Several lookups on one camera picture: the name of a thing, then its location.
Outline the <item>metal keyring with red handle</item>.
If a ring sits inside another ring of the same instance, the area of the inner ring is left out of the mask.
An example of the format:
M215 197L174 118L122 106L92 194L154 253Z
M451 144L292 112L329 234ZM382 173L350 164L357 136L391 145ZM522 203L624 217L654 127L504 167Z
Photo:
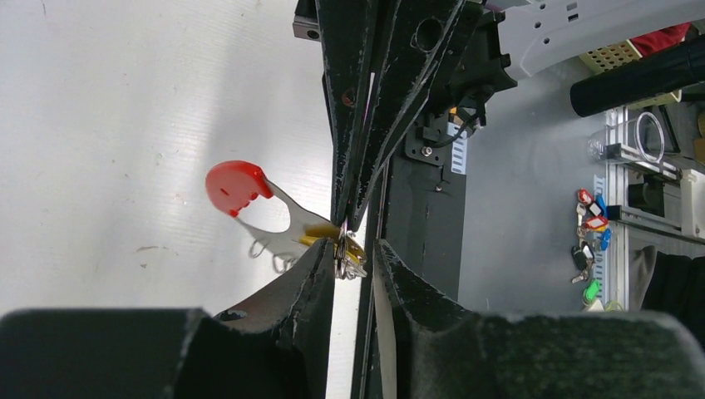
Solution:
M275 273L284 273L317 239L342 237L341 229L304 208L272 182L263 169L245 160L227 160L205 176L211 204L251 237L248 256L272 256Z

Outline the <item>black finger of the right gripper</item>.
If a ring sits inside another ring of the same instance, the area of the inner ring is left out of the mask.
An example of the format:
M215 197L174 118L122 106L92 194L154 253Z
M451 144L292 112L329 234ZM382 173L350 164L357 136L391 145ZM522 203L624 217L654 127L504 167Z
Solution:
M449 41L466 9L463 1L392 1L364 88L364 121L353 135L349 228L359 229L373 186L426 104Z
M379 169L366 121L378 1L316 1L333 139L331 222L360 224Z

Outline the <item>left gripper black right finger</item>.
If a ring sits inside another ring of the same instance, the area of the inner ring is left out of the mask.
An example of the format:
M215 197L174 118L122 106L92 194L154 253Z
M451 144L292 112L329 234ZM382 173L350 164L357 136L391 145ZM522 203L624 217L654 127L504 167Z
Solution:
M650 312L478 313L373 247L385 398L701 398L704 355Z

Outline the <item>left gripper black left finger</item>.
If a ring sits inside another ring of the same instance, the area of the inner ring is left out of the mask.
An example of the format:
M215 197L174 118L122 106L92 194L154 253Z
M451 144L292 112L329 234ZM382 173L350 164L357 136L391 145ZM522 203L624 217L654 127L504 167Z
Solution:
M322 398L334 246L212 316L200 308L37 308L1 320L4 398Z

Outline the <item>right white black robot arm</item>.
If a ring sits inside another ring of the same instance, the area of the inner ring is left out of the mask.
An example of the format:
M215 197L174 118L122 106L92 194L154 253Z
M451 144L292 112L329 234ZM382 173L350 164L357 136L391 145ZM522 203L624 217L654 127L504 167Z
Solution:
M316 1L333 136L331 220L357 229L406 130L447 86L481 1ZM497 65L511 84L597 47L702 18L701 1L544 1L507 8Z

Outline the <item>key with yellow tag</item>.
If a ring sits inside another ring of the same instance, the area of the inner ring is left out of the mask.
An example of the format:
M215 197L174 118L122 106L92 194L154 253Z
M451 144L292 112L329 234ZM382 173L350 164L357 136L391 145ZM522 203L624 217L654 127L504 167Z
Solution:
M337 278L353 280L367 276L364 270L367 255L345 229L331 224L314 225L304 230L298 242L311 246L318 239L332 239L334 242L333 262Z

